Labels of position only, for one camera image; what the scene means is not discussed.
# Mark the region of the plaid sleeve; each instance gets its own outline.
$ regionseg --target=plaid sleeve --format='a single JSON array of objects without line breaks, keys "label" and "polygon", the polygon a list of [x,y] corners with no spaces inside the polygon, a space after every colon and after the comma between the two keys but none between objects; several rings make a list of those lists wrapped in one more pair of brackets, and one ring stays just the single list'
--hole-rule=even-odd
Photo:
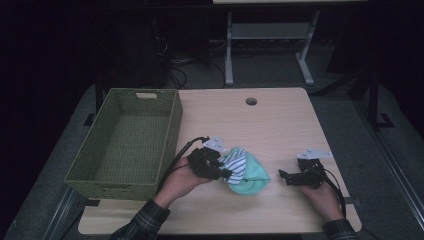
[{"label": "plaid sleeve", "polygon": [[346,219],[334,220],[326,223],[322,229],[328,240],[356,240],[359,239],[350,222]]},{"label": "plaid sleeve", "polygon": [[149,200],[134,216],[130,223],[115,231],[109,239],[154,239],[169,214],[170,211],[168,209],[163,209],[153,200]]}]

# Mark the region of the teal fabric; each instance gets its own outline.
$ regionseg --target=teal fabric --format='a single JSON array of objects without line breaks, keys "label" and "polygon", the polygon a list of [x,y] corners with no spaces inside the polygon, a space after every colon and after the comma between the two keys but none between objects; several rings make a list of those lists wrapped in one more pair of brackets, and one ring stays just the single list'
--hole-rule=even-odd
[{"label": "teal fabric", "polygon": [[[231,149],[231,153],[240,148]],[[262,190],[270,181],[265,169],[259,161],[249,152],[246,152],[246,170],[243,179],[238,184],[228,184],[235,193],[240,195],[253,195]]]}]

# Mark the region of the basket handle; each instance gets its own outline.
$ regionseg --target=basket handle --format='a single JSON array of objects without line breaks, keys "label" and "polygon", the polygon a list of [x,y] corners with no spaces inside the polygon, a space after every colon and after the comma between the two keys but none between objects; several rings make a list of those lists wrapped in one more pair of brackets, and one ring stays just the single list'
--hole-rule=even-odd
[{"label": "basket handle", "polygon": [[148,93],[148,92],[142,92],[142,93],[135,93],[138,99],[157,99],[158,95],[156,93]]},{"label": "basket handle", "polygon": [[128,188],[111,188],[111,187],[103,187],[103,191],[117,191],[117,192],[129,192]]}]

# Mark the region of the blue striped towel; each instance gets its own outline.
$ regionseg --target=blue striped towel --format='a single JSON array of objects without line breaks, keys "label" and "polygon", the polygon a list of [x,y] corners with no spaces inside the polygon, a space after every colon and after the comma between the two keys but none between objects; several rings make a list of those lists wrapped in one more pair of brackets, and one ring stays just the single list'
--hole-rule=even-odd
[{"label": "blue striped towel", "polygon": [[237,151],[231,151],[227,156],[220,160],[224,163],[222,168],[233,171],[229,178],[225,178],[228,184],[239,184],[246,172],[246,151],[243,148],[238,148]]}]

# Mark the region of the wicker basket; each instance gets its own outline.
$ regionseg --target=wicker basket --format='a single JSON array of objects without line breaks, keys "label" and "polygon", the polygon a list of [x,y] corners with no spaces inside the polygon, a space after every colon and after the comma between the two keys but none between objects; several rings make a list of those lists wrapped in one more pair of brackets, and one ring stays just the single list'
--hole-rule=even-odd
[{"label": "wicker basket", "polygon": [[154,197],[175,157],[182,113],[177,90],[111,89],[65,182],[89,198]]}]

